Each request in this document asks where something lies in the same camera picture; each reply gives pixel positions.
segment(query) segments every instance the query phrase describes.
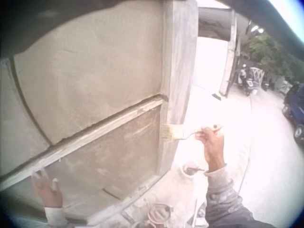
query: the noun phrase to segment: tree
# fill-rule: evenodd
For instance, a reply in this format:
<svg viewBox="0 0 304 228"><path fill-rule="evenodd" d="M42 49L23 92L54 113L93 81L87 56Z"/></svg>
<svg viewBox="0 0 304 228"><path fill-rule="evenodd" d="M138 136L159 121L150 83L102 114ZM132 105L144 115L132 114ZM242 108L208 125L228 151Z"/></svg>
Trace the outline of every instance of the tree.
<svg viewBox="0 0 304 228"><path fill-rule="evenodd" d="M290 55L266 33L253 37L248 45L250 59L259 62L266 73L304 83L304 63Z"/></svg>

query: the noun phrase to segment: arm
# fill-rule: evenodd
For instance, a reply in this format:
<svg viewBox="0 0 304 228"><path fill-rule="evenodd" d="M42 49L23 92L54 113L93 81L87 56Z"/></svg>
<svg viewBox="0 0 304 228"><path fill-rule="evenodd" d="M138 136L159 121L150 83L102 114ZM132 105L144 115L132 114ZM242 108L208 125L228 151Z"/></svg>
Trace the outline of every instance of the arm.
<svg viewBox="0 0 304 228"><path fill-rule="evenodd" d="M252 213L242 205L242 198L233 190L233 180L229 177L224 163L224 136L209 128L196 134L196 139L204 144L205 159L209 171L206 221L210 226L240 224L254 220Z"/></svg>
<svg viewBox="0 0 304 228"><path fill-rule="evenodd" d="M53 179L51 187L48 175L42 169L41 175L37 172L32 174L32 184L35 192L42 198L48 226L50 228L73 228L73 225L68 223L63 213L63 197L58 180Z"/></svg>
<svg viewBox="0 0 304 228"><path fill-rule="evenodd" d="M241 224L254 220L243 206L242 198L233 189L233 180L226 167L205 174L208 177L206 221L209 225Z"/></svg>
<svg viewBox="0 0 304 228"><path fill-rule="evenodd" d="M50 228L73 228L63 214L63 208L44 208L47 217L47 223Z"/></svg>

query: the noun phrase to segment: blue car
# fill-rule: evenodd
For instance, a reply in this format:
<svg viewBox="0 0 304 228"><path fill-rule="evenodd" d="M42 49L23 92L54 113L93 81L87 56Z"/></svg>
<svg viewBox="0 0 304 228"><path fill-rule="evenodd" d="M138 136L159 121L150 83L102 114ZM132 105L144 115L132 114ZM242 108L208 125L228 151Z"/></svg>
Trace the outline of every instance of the blue car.
<svg viewBox="0 0 304 228"><path fill-rule="evenodd" d="M304 144L304 84L294 85L284 99L284 116L295 125L294 139Z"/></svg>

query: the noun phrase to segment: street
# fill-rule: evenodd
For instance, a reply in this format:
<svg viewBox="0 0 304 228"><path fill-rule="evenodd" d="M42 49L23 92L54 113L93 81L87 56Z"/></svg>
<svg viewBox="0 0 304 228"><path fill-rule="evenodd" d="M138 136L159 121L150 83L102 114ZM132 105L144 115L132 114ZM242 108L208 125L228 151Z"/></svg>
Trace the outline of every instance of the street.
<svg viewBox="0 0 304 228"><path fill-rule="evenodd" d="M282 114L282 98L260 89L251 107L252 146L240 195L255 219L289 227L304 205L304 152Z"/></svg>

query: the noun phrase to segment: gray jacket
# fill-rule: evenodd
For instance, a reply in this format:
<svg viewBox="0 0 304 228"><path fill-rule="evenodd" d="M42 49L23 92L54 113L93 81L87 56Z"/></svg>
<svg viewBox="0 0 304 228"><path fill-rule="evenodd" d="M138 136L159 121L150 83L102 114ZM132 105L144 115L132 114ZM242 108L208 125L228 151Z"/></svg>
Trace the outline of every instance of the gray jacket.
<svg viewBox="0 0 304 228"><path fill-rule="evenodd" d="M243 206L242 198L233 189L233 180L226 167L206 172L208 177L206 221L210 228L273 228L272 225L254 220L252 213Z"/></svg>

